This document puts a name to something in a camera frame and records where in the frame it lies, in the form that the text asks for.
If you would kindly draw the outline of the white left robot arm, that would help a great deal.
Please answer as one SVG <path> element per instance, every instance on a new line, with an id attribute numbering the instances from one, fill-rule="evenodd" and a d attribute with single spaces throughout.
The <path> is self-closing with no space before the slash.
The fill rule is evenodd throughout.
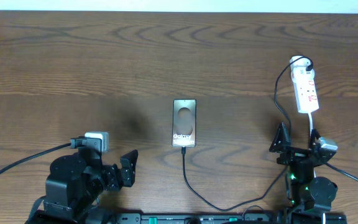
<path id="1" fill-rule="evenodd" d="M 104 191 L 120 191 L 135 182 L 139 156 L 133 150 L 116 164 L 104 165 L 102 154 L 108 150 L 108 133 L 70 139 L 78 151 L 55 159 L 45 182 L 45 195 L 33 204 L 27 223 L 117 223 L 111 210 L 93 203 Z"/>

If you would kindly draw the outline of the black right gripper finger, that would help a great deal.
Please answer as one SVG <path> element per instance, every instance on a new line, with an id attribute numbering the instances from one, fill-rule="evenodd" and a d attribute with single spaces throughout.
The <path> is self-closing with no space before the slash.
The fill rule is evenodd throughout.
<path id="1" fill-rule="evenodd" d="M 312 129 L 310 132 L 309 148 L 312 149 L 316 144 L 316 141 L 321 137 L 317 129 Z"/>
<path id="2" fill-rule="evenodd" d="M 275 137 L 270 145 L 269 151 L 276 153 L 283 153 L 291 146 L 291 138 L 288 129 L 284 123 L 280 123 L 277 128 Z"/>

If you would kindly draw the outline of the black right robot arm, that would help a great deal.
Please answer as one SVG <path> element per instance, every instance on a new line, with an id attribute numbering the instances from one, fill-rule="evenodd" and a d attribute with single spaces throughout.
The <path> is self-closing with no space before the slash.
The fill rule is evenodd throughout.
<path id="1" fill-rule="evenodd" d="M 292 207 L 284 211 L 286 219 L 296 213 L 320 216 L 331 210 L 337 185 L 315 176 L 314 168 L 327 163 L 337 150 L 337 144 L 322 137 L 317 129 L 311 131 L 308 149 L 293 147 L 288 129 L 283 123 L 278 125 L 269 151 L 278 153 L 277 164 L 288 168 L 286 184 Z"/>

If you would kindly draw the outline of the Galaxy smartphone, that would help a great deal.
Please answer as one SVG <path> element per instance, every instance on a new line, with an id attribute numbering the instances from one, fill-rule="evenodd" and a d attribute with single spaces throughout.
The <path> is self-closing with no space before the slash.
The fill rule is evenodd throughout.
<path id="1" fill-rule="evenodd" d="M 196 146 L 195 99 L 175 99 L 173 101 L 172 146 Z"/>

